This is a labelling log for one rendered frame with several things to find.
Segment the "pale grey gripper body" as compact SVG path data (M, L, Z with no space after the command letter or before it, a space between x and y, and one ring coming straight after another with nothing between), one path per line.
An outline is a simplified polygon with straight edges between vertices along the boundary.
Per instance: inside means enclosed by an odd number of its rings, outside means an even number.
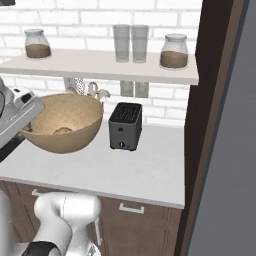
M0 118L0 147L5 146L22 128L27 126L44 110L43 102L34 97L22 109L13 102L8 104Z

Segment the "round tan woven basket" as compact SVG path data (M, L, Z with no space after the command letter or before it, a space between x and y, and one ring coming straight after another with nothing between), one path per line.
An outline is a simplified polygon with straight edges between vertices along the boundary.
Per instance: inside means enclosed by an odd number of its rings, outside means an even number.
M54 94L41 97L45 109L21 134L35 146L53 153L71 153L88 146L97 135L103 105L89 96Z

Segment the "tall dark brown cabinet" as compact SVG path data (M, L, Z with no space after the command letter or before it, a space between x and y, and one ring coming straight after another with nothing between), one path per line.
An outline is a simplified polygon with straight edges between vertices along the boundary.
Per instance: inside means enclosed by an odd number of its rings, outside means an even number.
M189 93L184 128L185 208L174 256L187 256L220 101L249 1L203 0L202 3L195 52L199 84L192 86Z

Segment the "black hob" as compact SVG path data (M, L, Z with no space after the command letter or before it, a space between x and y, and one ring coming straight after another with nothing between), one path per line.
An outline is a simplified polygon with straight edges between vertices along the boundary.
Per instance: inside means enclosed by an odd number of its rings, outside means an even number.
M17 134L12 138L4 147L0 149L0 163L8 157L23 141L25 137L21 134Z

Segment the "small glass jar brown contents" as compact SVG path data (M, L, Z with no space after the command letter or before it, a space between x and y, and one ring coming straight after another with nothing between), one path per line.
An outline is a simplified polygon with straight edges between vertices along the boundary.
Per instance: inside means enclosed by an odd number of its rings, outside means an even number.
M25 51L28 58L43 59L51 56L51 48L43 29L27 29L25 33Z

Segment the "white curved ornament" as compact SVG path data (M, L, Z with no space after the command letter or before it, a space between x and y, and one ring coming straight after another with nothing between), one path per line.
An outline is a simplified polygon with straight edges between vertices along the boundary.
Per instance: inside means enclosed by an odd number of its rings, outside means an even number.
M105 89L99 89L96 82L90 82L88 84L87 95L96 98L97 100L110 97L110 93Z

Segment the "dark grey toaster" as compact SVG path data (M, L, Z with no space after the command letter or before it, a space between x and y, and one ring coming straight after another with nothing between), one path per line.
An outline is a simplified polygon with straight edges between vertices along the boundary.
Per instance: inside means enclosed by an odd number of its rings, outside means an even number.
M110 147L135 151L142 131L142 105L119 102L108 124Z

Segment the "clear drinking glass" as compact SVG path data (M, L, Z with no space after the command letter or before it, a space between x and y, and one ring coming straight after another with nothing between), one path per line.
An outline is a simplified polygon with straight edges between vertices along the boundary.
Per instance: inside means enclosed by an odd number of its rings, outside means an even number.
M123 24L114 25L113 34L116 61L119 63L128 62L130 51L130 26Z
M134 63L146 62L148 34L149 34L148 25L132 26L132 49L133 49Z

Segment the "brown drawer front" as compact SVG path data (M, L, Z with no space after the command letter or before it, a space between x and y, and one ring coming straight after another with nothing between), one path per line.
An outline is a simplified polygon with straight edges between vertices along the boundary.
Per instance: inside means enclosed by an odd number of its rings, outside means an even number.
M181 209L101 197L102 256L174 256ZM144 214L119 210L139 209Z

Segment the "large glass jar brown contents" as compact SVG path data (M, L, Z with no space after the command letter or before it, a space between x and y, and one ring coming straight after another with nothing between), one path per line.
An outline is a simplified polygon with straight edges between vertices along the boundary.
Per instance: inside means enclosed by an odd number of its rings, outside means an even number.
M180 33L165 35L160 55L160 65L168 69L185 68L188 63L187 36Z

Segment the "grey fridge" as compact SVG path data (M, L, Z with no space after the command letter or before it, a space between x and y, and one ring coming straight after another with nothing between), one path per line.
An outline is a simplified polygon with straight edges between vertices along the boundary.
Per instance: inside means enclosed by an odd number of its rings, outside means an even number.
M256 256L256 0L249 0L187 256Z

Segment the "speckled grey wall plate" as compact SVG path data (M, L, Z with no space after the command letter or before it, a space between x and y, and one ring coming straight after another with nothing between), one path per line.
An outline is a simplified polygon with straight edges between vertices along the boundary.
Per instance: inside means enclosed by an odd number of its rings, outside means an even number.
M85 92L85 83L82 78L65 78L64 85L69 93L83 95Z

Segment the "white wall shelf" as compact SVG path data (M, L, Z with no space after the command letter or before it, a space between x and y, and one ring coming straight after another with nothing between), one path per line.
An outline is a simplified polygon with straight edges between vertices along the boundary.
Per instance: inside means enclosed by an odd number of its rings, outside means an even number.
M118 63L114 52L54 49L46 59L14 57L0 64L0 73L194 86L199 83L194 55L189 56L186 68L169 70L160 67L157 53L148 53L146 62L137 64Z

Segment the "grey wall socket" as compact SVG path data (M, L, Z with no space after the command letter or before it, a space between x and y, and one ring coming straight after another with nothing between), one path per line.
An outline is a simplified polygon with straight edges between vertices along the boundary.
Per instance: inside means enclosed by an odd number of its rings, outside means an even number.
M120 82L120 95L124 97L133 97L134 89L132 81L121 81Z
M149 95L149 83L148 82L136 82L135 83L135 96L137 98L147 98Z

